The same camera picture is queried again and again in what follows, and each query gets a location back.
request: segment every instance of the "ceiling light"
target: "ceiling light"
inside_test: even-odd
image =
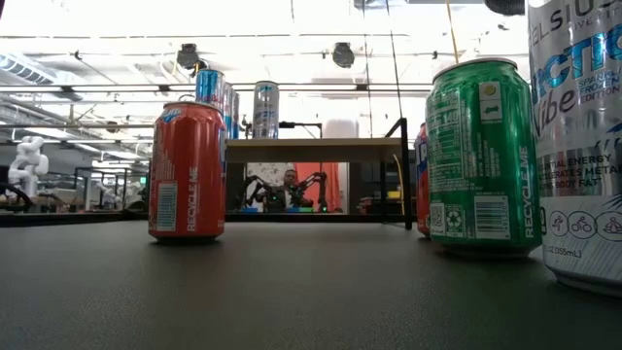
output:
[[[141,85],[141,86],[73,86],[75,92],[157,92],[159,87],[155,85]]]
[[[109,154],[110,156],[113,156],[113,157],[125,158],[125,159],[141,159],[141,158],[143,158],[143,157],[140,157],[140,156],[135,155],[135,154],[130,153],[130,152],[106,151],[106,153]]]
[[[115,140],[67,140],[67,143],[73,144],[103,144],[103,143],[115,143]]]
[[[61,87],[46,87],[46,86],[8,86],[8,87],[0,87],[0,92],[13,92],[13,93],[62,92],[62,88]]]
[[[369,89],[372,91],[397,91],[397,85],[385,84],[385,85],[369,85]],[[430,91],[432,85],[430,84],[400,84],[399,90],[401,91]]]
[[[27,127],[24,130],[55,138],[67,138],[71,136],[63,130],[50,127]]]
[[[330,85],[296,85],[296,84],[283,84],[279,85],[279,90],[293,90],[293,91],[354,91],[357,86],[354,84],[330,84]]]
[[[60,140],[43,140],[44,143],[61,143]],[[11,143],[18,144],[21,143],[21,140],[11,140]]]
[[[171,89],[171,91],[190,92],[190,91],[194,91],[195,85],[194,84],[177,84],[177,85],[169,86],[169,88]]]
[[[91,152],[97,152],[97,153],[101,152],[101,151],[97,150],[96,148],[91,147],[89,145],[76,144],[76,146],[81,148],[81,149],[83,149],[83,150],[85,150],[85,151],[91,151]]]
[[[129,143],[129,144],[151,144],[151,143],[154,143],[154,140],[121,140],[121,143]]]
[[[255,84],[233,84],[231,85],[234,90],[253,90],[255,88]]]

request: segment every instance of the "red soda can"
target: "red soda can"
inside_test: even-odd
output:
[[[173,102],[155,121],[149,234],[217,237],[225,228],[225,123],[218,108]]]
[[[428,135],[422,123],[415,140],[415,165],[417,167],[417,229],[430,236],[430,182],[428,179]]]

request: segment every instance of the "nutrition label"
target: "nutrition label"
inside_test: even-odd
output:
[[[458,93],[448,93],[429,100],[428,133],[432,192],[478,190],[468,179],[501,176],[499,150],[482,137],[479,128],[471,127],[465,101]]]
[[[464,178],[460,112],[456,93],[444,95],[429,104],[427,127],[429,133],[434,134],[434,141],[429,141],[428,152],[435,154],[430,177],[438,184],[456,184],[455,180]]]

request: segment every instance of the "white object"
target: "white object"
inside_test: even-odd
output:
[[[358,138],[359,121],[356,118],[330,118],[324,122],[324,138]],[[339,163],[339,196],[341,210],[349,214],[350,210],[350,163]]]
[[[48,157],[41,154],[44,139],[40,136],[26,136],[17,144],[17,156],[9,167],[9,184],[22,189],[29,197],[37,195],[39,175],[50,169]]]

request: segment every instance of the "table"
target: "table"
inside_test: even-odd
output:
[[[399,138],[391,138],[399,129]],[[399,118],[389,132],[382,138],[320,138],[320,139],[252,139],[252,140],[227,140],[227,162],[364,162],[378,161],[380,163],[380,201],[382,212],[378,216],[379,222],[387,222],[387,183],[386,183],[386,160],[393,161],[394,156],[402,159],[400,170],[402,193],[405,198],[411,197],[410,166],[408,153],[408,120]],[[402,215],[404,228],[411,230],[413,221],[412,203],[404,203]],[[254,220],[257,216],[236,215]],[[344,222],[350,222],[358,215],[345,218]],[[288,217],[276,217],[280,222],[287,221]],[[322,216],[309,217],[309,219],[322,222]]]
[[[1,349],[615,349],[622,300],[378,224],[0,229]]]
[[[228,162],[362,162],[401,155],[398,138],[227,140]]]

